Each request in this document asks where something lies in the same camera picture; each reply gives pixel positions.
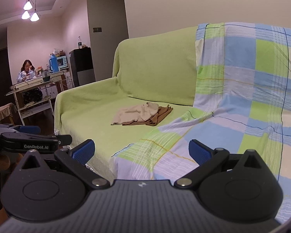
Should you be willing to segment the operator left hand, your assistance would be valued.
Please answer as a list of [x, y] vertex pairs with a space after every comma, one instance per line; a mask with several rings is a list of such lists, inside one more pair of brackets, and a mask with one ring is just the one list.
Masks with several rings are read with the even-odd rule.
[[22, 160], [23, 155], [17, 154], [16, 161], [14, 163], [11, 163], [10, 158], [7, 155], [0, 154], [0, 172], [6, 171], [6, 170], [14, 170], [18, 163]]

